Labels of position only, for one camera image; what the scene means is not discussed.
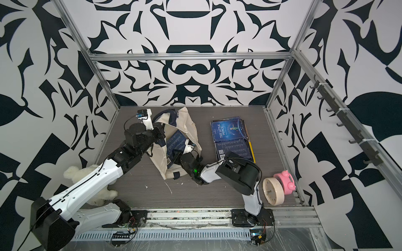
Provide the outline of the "blue classics book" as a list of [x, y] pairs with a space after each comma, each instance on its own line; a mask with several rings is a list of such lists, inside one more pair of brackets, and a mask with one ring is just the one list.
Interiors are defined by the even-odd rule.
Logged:
[[228, 152], [233, 152], [243, 159], [254, 161], [248, 140], [239, 139], [215, 143], [217, 160], [221, 160]]
[[177, 130], [166, 142], [166, 154], [170, 161], [173, 161], [177, 153], [183, 153], [186, 136]]

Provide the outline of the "cream canvas tote bag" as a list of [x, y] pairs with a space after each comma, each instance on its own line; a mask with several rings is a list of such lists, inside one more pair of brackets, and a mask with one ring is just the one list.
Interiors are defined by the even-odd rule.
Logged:
[[153, 117], [152, 123], [155, 129], [161, 126], [162, 139], [154, 143], [147, 153], [162, 178], [178, 179], [186, 175], [180, 157], [188, 152], [200, 157], [202, 150], [195, 122], [188, 109], [164, 110]]

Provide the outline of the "dark blue bottom book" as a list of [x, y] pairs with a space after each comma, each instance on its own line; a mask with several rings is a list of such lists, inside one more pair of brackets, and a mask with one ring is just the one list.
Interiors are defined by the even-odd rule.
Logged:
[[244, 121], [239, 117], [213, 121], [210, 123], [214, 142], [247, 139]]

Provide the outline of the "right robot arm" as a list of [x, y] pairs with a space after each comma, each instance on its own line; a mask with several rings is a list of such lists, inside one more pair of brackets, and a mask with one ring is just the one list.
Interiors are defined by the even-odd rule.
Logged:
[[253, 216], [260, 214], [263, 203], [258, 187], [262, 171], [254, 162], [236, 153], [227, 152], [223, 159], [208, 165], [202, 165], [201, 159], [196, 158], [192, 153], [185, 153], [180, 157], [180, 163], [198, 185], [206, 185], [222, 179], [242, 194], [247, 213]]

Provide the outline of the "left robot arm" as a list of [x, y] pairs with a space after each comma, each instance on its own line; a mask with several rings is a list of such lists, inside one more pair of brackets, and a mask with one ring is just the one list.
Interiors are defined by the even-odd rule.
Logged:
[[77, 235], [103, 225], [123, 225], [133, 217], [130, 207], [120, 199], [80, 212], [92, 197], [138, 164], [155, 143], [164, 139], [160, 123], [148, 129], [134, 123], [125, 130], [125, 141], [105, 161], [82, 180], [63, 192], [31, 205], [30, 231], [46, 251], [59, 251]]

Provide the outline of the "yellow spine book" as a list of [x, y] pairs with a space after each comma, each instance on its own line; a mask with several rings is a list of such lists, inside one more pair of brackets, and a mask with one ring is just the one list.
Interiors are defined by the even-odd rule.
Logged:
[[252, 143], [251, 143], [250, 140], [248, 140], [248, 143], [249, 143], [250, 152], [251, 152], [251, 155], [252, 155], [252, 158], [253, 158], [253, 162], [256, 163], [256, 159], [255, 159], [255, 154], [254, 154], [254, 151], [253, 151]]

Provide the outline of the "beige round clock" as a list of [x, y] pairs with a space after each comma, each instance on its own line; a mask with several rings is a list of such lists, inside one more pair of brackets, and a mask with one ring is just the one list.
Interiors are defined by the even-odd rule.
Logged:
[[274, 177], [263, 180], [263, 194], [267, 202], [272, 206], [279, 206], [284, 203], [285, 194], [281, 183]]

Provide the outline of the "pink alarm clock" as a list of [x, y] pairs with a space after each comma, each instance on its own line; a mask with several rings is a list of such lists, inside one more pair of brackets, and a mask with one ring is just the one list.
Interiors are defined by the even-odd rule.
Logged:
[[287, 170], [276, 173], [273, 177], [276, 178], [282, 185], [284, 195], [290, 195], [293, 193], [293, 191], [296, 190], [295, 181], [292, 175]]

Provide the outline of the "right electronics board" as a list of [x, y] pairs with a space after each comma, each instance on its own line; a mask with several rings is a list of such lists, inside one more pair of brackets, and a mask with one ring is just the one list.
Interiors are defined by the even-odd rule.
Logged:
[[265, 229], [250, 229], [251, 244], [259, 246], [262, 245], [267, 238]]

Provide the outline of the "electronics board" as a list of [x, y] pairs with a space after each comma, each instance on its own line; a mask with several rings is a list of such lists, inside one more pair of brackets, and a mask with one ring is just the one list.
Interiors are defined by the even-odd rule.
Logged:
[[131, 240], [134, 239], [134, 237], [136, 236], [137, 232], [121, 232], [118, 231], [116, 233], [112, 234], [111, 240], [110, 240], [110, 244], [112, 246], [122, 246], [125, 245], [127, 243], [129, 243]]
[[262, 245], [267, 238], [265, 229], [250, 229], [251, 244], [259, 246]]

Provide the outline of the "left electronics board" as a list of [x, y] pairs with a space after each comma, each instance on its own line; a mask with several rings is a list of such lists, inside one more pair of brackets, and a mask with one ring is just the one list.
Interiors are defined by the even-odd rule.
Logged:
[[131, 240], [134, 239], [134, 237], [136, 236], [137, 232], [121, 232], [118, 231], [116, 233], [112, 234], [111, 240], [110, 240], [110, 244], [112, 246], [122, 246], [125, 245], [127, 243], [129, 243]]

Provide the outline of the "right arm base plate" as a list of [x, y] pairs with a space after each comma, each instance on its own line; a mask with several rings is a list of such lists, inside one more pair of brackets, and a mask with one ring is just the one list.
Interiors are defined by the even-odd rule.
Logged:
[[262, 208], [257, 216], [248, 213], [245, 209], [232, 209], [231, 218], [232, 225], [238, 228], [274, 226], [275, 223], [273, 211], [265, 208]]

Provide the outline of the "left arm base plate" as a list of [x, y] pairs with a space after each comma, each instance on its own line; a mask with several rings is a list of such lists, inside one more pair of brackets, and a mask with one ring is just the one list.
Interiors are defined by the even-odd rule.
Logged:
[[130, 213], [123, 212], [117, 222], [102, 225], [102, 228], [142, 227], [147, 222], [147, 216], [147, 210], [132, 210]]

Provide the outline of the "aluminium front rail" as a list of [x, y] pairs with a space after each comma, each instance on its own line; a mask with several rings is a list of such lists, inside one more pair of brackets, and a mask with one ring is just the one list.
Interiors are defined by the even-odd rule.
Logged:
[[[321, 228], [313, 207], [268, 207], [279, 228]], [[232, 228], [233, 208], [133, 208], [133, 220], [138, 227], [159, 229]]]

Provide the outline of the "black wall hook rack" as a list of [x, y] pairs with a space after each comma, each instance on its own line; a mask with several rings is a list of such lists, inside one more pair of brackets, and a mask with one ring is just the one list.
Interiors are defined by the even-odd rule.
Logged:
[[315, 88], [320, 93], [321, 96], [318, 97], [318, 99], [325, 100], [330, 106], [327, 112], [333, 113], [338, 117], [340, 123], [338, 123], [337, 126], [345, 127], [350, 133], [352, 139], [349, 140], [349, 143], [359, 145], [366, 154], [368, 160], [364, 161], [364, 163], [373, 164], [375, 166], [383, 164], [384, 161], [380, 156], [378, 148], [375, 146], [374, 138], [363, 131], [363, 127], [360, 125], [357, 118], [352, 111], [347, 108], [335, 91], [333, 91], [331, 86], [328, 83], [320, 82], [317, 77], [314, 76], [314, 85], [311, 88]]

